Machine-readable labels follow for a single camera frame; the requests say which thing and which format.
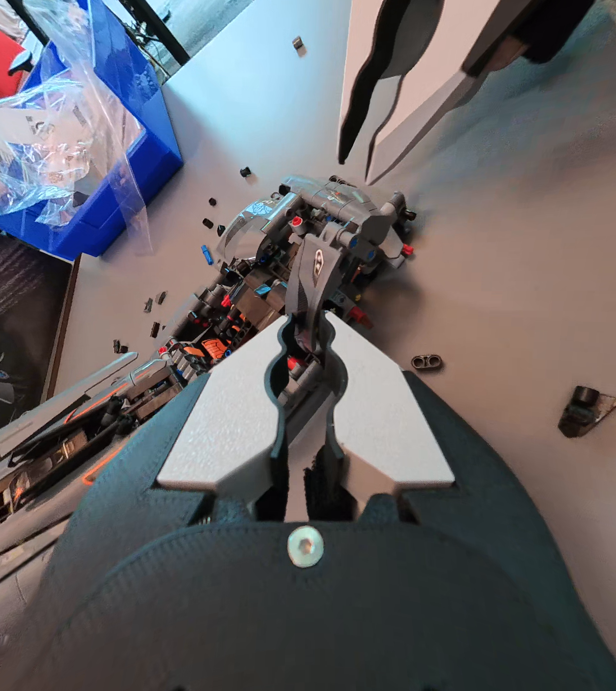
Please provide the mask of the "grey lego car model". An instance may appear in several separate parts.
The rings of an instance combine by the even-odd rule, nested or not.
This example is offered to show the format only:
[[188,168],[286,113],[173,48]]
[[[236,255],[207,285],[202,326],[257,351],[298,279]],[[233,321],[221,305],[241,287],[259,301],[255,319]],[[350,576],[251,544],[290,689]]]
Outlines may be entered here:
[[193,293],[155,350],[116,354],[108,365],[0,429],[0,526],[15,523],[40,499],[68,503],[38,518],[0,552],[59,523],[102,467],[183,389],[209,373],[281,316],[299,317],[289,350],[289,383],[280,402],[289,420],[320,403],[319,309],[349,325],[372,327],[359,306],[384,266],[398,268],[414,249],[406,243],[416,213],[397,192],[381,208],[337,176],[286,177],[278,191],[240,212],[210,251],[216,277]]

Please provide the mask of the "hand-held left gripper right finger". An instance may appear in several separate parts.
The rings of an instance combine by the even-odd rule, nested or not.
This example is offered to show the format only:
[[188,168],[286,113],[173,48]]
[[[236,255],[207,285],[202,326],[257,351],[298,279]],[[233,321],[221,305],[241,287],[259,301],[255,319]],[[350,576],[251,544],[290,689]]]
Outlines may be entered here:
[[454,473],[405,371],[331,312],[323,313],[326,374],[335,395],[327,439],[338,483],[364,510],[372,496],[451,488]]

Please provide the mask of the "clear plastic bag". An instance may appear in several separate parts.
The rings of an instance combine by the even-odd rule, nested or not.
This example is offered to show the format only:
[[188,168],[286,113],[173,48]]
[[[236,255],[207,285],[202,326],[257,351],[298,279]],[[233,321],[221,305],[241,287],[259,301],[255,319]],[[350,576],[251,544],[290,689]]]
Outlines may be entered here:
[[61,235],[105,182],[140,254],[152,252],[146,203],[128,152],[144,131],[112,86],[97,74],[98,49],[126,76],[158,83],[146,67],[133,71],[131,40],[103,1],[29,1],[64,65],[38,65],[36,86],[0,99],[0,227],[13,213],[41,205],[39,222]]

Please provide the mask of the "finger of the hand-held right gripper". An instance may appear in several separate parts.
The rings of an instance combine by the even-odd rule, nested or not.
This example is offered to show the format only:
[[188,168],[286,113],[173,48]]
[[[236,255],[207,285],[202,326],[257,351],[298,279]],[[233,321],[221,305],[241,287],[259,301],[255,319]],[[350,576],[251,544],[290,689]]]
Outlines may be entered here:
[[436,26],[420,10],[400,22],[393,55],[377,82],[397,79],[387,116],[373,134],[365,181],[390,173],[452,109],[470,98],[499,44],[533,1],[442,1]]
[[361,132],[378,82],[409,73],[430,45],[442,1],[353,1],[338,134],[344,164]]

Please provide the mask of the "black lego panel piece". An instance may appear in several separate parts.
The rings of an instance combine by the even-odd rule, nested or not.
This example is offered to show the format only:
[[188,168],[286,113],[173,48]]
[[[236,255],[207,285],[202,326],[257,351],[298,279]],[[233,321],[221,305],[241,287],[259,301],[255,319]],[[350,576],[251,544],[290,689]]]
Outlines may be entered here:
[[576,385],[564,407],[557,428],[569,439],[580,438],[616,409],[616,397],[595,388]]

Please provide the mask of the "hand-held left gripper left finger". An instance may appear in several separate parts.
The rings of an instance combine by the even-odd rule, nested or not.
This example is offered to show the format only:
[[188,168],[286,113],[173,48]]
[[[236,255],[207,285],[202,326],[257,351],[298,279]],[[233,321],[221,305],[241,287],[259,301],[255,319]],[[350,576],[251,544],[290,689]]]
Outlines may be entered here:
[[281,316],[214,367],[157,476],[284,519],[289,492],[285,407],[294,322]]

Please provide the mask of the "black metal frame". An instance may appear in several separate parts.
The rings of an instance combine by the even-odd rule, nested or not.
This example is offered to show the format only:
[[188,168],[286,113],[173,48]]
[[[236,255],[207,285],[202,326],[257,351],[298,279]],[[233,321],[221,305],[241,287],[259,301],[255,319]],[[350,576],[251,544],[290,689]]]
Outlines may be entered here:
[[180,66],[190,60],[191,56],[186,49],[147,1],[119,1],[119,3],[135,22],[135,28],[131,30],[135,37],[160,43]]

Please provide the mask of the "blue plastic bin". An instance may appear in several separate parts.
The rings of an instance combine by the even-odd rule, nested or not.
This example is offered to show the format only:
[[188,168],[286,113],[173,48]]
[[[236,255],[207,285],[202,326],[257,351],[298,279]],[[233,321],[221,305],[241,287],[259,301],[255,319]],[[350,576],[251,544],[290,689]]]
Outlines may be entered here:
[[[116,35],[121,33],[116,28],[116,21],[119,21],[116,16],[110,21],[114,41]],[[98,49],[98,76],[114,88],[123,104],[144,127],[143,133],[128,152],[128,160],[147,206],[182,167],[183,161],[152,65],[131,40],[133,71],[140,73],[148,67],[150,76],[157,80],[156,91],[145,87],[142,76],[139,79],[136,76],[127,77],[127,69],[116,67],[115,58],[107,57],[106,53],[106,49]],[[38,65],[56,62],[52,74],[63,69],[64,65],[57,57],[55,45],[49,39],[21,91],[36,86],[39,82]],[[105,182],[100,184],[95,195],[79,210],[61,235],[53,233],[47,225],[39,222],[40,211],[41,205],[35,204],[25,212],[13,213],[1,220],[0,230],[67,261],[73,261],[82,254],[94,257],[102,255],[126,231],[122,212],[117,210],[114,193]]]

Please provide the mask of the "dark lego set box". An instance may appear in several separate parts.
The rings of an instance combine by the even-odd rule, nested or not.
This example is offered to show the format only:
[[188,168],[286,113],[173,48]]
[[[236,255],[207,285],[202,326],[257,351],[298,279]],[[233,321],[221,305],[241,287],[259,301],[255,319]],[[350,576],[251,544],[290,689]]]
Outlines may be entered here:
[[72,263],[0,234],[0,429],[42,402],[52,376]]

